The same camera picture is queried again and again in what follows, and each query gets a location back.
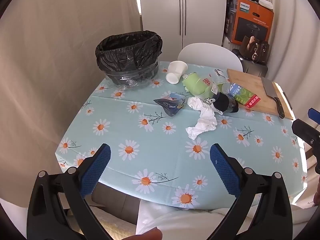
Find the white refrigerator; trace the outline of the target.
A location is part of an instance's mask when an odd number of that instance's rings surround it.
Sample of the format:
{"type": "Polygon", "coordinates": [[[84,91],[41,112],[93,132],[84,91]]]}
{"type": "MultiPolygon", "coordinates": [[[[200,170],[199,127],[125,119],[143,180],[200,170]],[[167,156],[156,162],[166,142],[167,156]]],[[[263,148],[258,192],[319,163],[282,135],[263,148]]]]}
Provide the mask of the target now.
{"type": "Polygon", "coordinates": [[[174,61],[193,43],[221,45],[227,0],[140,0],[144,30],[163,40],[160,60],[174,61]]]}

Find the dark grey suitcase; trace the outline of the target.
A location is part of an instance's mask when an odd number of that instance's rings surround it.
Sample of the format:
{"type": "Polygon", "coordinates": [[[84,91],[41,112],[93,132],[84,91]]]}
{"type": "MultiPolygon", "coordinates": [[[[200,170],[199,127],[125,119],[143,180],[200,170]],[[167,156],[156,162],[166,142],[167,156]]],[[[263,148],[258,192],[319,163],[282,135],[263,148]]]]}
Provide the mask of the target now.
{"type": "Polygon", "coordinates": [[[232,49],[232,52],[238,57],[242,64],[243,72],[258,77],[265,77],[268,71],[267,65],[254,63],[241,56],[238,49],[232,49]]]}

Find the bamboo cutting board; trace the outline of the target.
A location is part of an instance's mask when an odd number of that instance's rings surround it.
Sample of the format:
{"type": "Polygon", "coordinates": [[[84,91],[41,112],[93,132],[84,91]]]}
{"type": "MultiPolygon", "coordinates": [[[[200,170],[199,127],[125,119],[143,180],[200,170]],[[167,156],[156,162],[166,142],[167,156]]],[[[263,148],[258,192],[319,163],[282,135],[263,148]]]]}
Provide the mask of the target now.
{"type": "MultiPolygon", "coordinates": [[[[251,110],[261,113],[278,115],[276,102],[272,98],[268,97],[265,93],[263,83],[260,77],[232,69],[227,69],[227,74],[231,83],[236,83],[250,90],[260,98],[260,101],[254,107],[252,107],[251,110]]],[[[276,82],[273,82],[273,86],[283,106],[285,118],[294,120],[295,115],[290,107],[289,101],[287,100],[282,88],[276,82]]]]}

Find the orange Philips appliance box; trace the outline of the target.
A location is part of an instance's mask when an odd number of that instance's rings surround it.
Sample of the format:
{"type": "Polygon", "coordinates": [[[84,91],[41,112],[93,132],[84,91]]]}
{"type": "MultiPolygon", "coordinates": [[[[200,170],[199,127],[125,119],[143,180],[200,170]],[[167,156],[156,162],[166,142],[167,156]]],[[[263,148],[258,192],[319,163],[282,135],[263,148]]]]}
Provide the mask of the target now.
{"type": "Polygon", "coordinates": [[[245,36],[268,41],[274,12],[250,0],[229,0],[225,35],[240,45],[245,36]]]}

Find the black bag lined trash bin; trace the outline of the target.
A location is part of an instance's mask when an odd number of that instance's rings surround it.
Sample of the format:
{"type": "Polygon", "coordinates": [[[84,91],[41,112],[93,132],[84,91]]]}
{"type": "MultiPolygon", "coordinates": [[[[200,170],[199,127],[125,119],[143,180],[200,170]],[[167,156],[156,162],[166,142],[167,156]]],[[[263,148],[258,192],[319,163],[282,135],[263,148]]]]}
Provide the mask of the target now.
{"type": "Polygon", "coordinates": [[[162,46],[154,31],[112,35],[95,49],[97,66],[116,86],[142,86],[157,75],[162,46]]]}

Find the white paper cup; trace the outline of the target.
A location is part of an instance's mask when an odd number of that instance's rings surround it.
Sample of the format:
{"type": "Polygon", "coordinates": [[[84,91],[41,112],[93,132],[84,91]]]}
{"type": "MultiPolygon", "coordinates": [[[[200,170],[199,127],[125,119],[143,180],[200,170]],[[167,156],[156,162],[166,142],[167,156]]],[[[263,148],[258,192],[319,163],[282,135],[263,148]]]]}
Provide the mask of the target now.
{"type": "Polygon", "coordinates": [[[169,63],[168,72],[184,74],[188,69],[188,65],[183,61],[172,61],[169,63]]]}

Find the white round chair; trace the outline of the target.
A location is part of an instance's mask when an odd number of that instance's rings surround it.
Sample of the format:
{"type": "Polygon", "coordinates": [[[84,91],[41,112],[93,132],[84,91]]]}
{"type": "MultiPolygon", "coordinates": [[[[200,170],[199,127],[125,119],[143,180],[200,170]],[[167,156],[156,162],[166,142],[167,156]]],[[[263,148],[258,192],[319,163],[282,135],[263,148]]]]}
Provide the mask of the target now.
{"type": "Polygon", "coordinates": [[[181,50],[177,59],[187,64],[243,72],[241,61],[233,52],[211,43],[187,45],[181,50]]]}

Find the floral blue tablecloth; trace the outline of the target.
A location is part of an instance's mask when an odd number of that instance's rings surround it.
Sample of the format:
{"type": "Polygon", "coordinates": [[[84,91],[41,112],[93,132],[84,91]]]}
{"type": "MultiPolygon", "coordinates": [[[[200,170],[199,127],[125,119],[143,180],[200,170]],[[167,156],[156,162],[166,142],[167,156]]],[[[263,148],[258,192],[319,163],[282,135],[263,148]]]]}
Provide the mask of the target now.
{"type": "Polygon", "coordinates": [[[234,197],[210,161],[210,147],[217,143],[258,174],[280,172],[290,201],[295,202],[307,188],[307,163],[291,120],[240,109],[217,115],[214,131],[190,139],[186,128],[196,125],[199,112],[184,106],[170,117],[155,102],[185,93],[182,84],[165,80],[168,65],[161,62],[157,76],[137,89],[101,81],[56,149],[61,169],[79,166],[108,144],[111,160],[101,183],[159,204],[218,209],[231,206],[234,197]]]}

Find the beige curtain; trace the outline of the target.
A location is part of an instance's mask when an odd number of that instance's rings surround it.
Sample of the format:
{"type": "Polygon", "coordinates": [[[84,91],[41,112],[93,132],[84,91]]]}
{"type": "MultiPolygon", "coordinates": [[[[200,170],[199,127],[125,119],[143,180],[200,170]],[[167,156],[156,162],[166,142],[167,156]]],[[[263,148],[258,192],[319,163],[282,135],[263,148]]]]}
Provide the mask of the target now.
{"type": "Polygon", "coordinates": [[[1,198],[27,207],[38,172],[59,172],[65,131],[103,79],[106,37],[140,28],[136,0],[12,0],[1,17],[1,198]]]}

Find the green red snack bag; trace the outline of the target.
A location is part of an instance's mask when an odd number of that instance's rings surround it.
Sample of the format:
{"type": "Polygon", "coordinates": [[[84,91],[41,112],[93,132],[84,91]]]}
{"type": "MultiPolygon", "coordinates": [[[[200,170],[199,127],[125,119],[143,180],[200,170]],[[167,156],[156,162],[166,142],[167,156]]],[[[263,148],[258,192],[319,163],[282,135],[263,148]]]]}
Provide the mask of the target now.
{"type": "Polygon", "coordinates": [[[253,92],[236,83],[232,83],[230,85],[228,94],[246,108],[252,108],[260,101],[260,98],[257,96],[257,94],[254,94],[253,92]]]}

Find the green foam cup sleeve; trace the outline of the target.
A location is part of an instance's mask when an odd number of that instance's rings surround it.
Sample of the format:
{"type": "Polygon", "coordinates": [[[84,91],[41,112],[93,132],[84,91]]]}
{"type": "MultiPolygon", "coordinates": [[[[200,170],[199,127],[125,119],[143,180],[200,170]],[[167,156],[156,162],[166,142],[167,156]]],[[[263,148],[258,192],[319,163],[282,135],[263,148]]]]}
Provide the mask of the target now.
{"type": "Polygon", "coordinates": [[[196,72],[184,74],[182,83],[186,91],[194,96],[198,96],[206,92],[212,87],[212,80],[207,77],[201,77],[196,72]]]}

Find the dark blue snack wrapper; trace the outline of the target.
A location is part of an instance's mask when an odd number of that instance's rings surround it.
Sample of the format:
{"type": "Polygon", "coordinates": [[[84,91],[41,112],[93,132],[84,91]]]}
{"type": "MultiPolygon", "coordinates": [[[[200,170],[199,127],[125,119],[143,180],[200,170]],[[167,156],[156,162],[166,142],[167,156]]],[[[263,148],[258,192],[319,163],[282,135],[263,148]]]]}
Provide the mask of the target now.
{"type": "Polygon", "coordinates": [[[181,93],[170,93],[168,97],[155,99],[154,102],[160,105],[168,116],[173,117],[185,106],[186,96],[181,93]]]}

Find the brown leather handbag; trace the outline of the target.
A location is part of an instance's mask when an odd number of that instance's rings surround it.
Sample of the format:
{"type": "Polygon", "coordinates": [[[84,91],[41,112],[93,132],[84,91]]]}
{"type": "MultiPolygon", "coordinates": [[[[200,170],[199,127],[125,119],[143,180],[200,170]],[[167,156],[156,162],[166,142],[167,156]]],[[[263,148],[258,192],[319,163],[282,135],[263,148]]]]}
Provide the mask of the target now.
{"type": "Polygon", "coordinates": [[[269,43],[260,41],[254,36],[245,36],[239,48],[240,54],[254,63],[266,64],[269,51],[269,43]]]}

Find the clear plastic labelled cup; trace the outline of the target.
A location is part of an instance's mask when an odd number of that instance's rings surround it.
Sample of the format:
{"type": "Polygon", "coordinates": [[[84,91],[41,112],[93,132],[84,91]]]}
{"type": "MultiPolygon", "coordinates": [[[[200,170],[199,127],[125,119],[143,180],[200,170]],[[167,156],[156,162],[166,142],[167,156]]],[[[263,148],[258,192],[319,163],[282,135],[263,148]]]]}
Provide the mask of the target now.
{"type": "Polygon", "coordinates": [[[219,96],[219,93],[227,94],[229,92],[229,88],[231,85],[230,82],[224,82],[219,84],[215,83],[213,80],[212,82],[213,82],[212,87],[209,90],[207,90],[201,95],[195,96],[200,98],[202,101],[204,101],[209,105],[216,101],[217,97],[219,96]]]}

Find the white tissue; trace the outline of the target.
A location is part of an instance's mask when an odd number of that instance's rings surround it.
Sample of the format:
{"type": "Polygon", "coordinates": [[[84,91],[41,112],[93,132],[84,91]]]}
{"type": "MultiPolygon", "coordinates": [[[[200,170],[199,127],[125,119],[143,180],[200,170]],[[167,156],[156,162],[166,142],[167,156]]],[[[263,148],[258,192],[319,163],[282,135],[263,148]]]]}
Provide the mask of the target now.
{"type": "Polygon", "coordinates": [[[195,140],[198,135],[204,132],[214,131],[216,129],[217,119],[215,114],[222,115],[222,111],[216,109],[213,104],[209,105],[195,96],[189,98],[187,104],[193,110],[199,111],[200,113],[197,124],[185,129],[191,140],[195,140]]]}

